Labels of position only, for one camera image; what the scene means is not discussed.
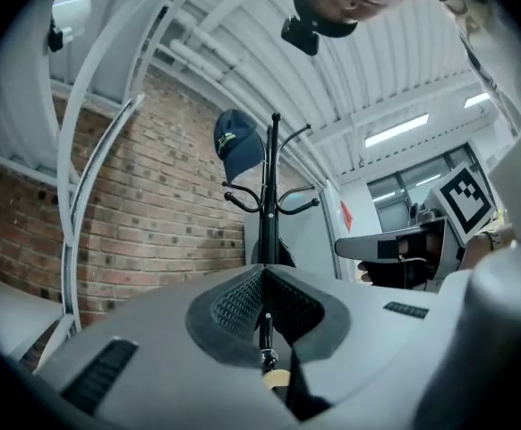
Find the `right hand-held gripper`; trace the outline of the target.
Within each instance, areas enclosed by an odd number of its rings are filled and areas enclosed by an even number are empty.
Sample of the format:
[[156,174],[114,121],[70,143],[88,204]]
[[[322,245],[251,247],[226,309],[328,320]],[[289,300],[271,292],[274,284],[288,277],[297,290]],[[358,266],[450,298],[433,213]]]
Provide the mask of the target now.
[[[438,290],[460,267],[469,240],[490,222],[495,204],[477,171],[462,163],[441,178],[424,202],[409,211],[408,228],[395,232],[396,246],[407,243],[391,263],[398,277],[384,279],[382,287]],[[339,238],[335,253],[346,259],[376,259],[377,237]]]

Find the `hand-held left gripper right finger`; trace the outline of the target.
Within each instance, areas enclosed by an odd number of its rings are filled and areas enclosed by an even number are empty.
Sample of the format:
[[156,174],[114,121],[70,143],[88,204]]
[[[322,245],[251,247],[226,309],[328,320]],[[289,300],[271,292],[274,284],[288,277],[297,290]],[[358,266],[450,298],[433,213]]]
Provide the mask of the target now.
[[452,430],[446,372],[462,277],[436,293],[368,287],[284,266],[265,270],[295,329],[286,403],[269,430]]

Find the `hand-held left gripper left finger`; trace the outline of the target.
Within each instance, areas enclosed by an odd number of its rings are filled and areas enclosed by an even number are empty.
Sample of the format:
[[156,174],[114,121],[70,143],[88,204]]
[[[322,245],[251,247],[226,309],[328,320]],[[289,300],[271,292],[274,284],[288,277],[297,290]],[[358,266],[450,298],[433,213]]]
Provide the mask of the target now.
[[37,376],[80,429],[291,430],[297,418],[263,382],[254,341],[262,277],[245,266],[131,298]]

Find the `wooden clothes hanger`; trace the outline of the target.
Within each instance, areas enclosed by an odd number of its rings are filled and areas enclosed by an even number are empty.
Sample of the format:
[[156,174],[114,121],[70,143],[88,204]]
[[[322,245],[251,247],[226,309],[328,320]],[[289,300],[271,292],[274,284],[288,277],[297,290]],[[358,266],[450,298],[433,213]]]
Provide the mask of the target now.
[[261,351],[261,370],[263,383],[270,389],[287,387],[291,373],[286,369],[278,369],[278,354],[274,349],[265,348]]

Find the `person's right forearm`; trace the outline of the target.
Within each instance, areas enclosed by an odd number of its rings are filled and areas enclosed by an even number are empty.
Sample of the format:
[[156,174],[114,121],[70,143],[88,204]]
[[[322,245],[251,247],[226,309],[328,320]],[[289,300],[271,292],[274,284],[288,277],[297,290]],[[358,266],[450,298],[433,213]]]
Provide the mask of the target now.
[[521,244],[512,227],[504,226],[496,230],[482,230],[467,243],[459,269],[473,269],[484,257],[499,250]]

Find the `person's right hand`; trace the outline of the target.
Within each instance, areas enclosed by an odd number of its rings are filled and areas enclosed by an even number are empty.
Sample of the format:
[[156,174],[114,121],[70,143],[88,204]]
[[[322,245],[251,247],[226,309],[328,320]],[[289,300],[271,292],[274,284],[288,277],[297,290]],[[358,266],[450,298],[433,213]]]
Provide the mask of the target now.
[[373,286],[411,289],[425,283],[432,276],[434,268],[423,261],[360,262],[358,270],[363,272],[363,280]]

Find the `black hanging bag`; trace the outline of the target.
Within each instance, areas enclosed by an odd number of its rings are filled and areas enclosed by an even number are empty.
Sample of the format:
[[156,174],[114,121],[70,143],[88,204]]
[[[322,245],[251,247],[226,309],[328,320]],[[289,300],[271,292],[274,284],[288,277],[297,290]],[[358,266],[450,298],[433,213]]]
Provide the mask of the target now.
[[294,257],[281,238],[278,240],[278,263],[292,268],[296,267]]

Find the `black coat rack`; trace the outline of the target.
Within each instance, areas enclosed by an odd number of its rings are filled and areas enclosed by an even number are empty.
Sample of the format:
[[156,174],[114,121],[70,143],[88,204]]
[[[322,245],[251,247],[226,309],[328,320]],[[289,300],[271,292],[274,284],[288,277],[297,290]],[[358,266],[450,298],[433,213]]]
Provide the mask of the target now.
[[[311,125],[302,127],[299,131],[293,132],[290,136],[285,138],[282,143],[278,143],[278,129],[281,121],[281,115],[278,112],[272,114],[272,125],[267,129],[267,140],[264,144],[265,157],[263,160],[263,172],[261,179],[260,197],[257,196],[251,189],[240,185],[234,185],[228,182],[223,182],[224,187],[234,188],[235,190],[244,191],[250,194],[257,202],[255,209],[246,207],[239,201],[232,193],[225,193],[225,199],[242,211],[248,213],[259,213],[259,238],[257,247],[258,262],[263,264],[279,264],[281,241],[278,233],[279,213],[287,216],[294,216],[301,212],[307,211],[311,208],[320,206],[320,200],[313,198],[309,202],[294,209],[285,209],[281,204],[291,194],[298,194],[306,191],[314,191],[315,185],[307,185],[291,189],[280,197],[278,195],[278,163],[280,152],[291,142],[294,138],[300,136],[302,133],[311,129]],[[259,319],[259,348],[262,356],[263,367],[268,370],[269,367],[274,368],[278,361],[278,355],[273,349],[273,317],[269,309],[265,306],[261,310]]]

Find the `long ceiling light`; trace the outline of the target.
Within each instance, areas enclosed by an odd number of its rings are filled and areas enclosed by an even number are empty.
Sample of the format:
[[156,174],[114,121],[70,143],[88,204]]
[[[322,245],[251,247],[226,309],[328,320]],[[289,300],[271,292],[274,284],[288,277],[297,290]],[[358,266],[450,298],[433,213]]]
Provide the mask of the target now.
[[374,134],[373,136],[365,139],[364,146],[366,148],[370,148],[371,146],[377,145],[381,142],[385,142],[391,138],[399,136],[402,133],[406,133],[417,127],[423,126],[428,123],[429,118],[429,114],[424,114],[414,119],[405,121],[400,125],[391,127],[388,130],[382,131],[381,133]]

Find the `navy baseball cap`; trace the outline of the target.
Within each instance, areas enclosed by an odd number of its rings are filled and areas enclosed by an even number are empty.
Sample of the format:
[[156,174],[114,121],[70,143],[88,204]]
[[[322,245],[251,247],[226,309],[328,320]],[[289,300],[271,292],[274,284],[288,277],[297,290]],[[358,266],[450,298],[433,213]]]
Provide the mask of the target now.
[[256,122],[239,109],[221,113],[214,126],[213,142],[228,183],[256,167],[265,157]]

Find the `white metal shelving unit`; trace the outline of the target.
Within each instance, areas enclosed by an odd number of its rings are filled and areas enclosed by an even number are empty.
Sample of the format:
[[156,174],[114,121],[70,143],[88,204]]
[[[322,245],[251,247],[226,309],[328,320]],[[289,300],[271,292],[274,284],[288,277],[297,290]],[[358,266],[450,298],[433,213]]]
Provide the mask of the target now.
[[[79,308],[82,224],[91,192],[118,134],[142,102],[141,80],[155,52],[150,27],[166,0],[124,0],[103,22],[63,116],[51,88],[47,35],[54,0],[28,0],[0,37],[0,353],[38,371],[88,321]],[[82,172],[72,161],[83,101],[107,52],[121,46],[114,117]]]

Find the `white boxy fixture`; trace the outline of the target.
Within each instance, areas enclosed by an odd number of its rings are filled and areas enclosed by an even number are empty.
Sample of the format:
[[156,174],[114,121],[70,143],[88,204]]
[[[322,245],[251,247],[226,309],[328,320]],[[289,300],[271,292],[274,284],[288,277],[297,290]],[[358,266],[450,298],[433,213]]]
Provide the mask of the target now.
[[57,52],[80,37],[91,13],[90,0],[54,0],[47,45]]

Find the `glass window wall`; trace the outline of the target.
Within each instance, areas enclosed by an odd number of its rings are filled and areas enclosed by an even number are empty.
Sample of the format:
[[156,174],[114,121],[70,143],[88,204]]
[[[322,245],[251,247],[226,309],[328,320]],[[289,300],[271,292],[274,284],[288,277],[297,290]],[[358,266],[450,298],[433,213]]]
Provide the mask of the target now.
[[482,173],[468,144],[367,184],[382,232],[406,228],[409,209],[422,203],[435,183],[462,163]]

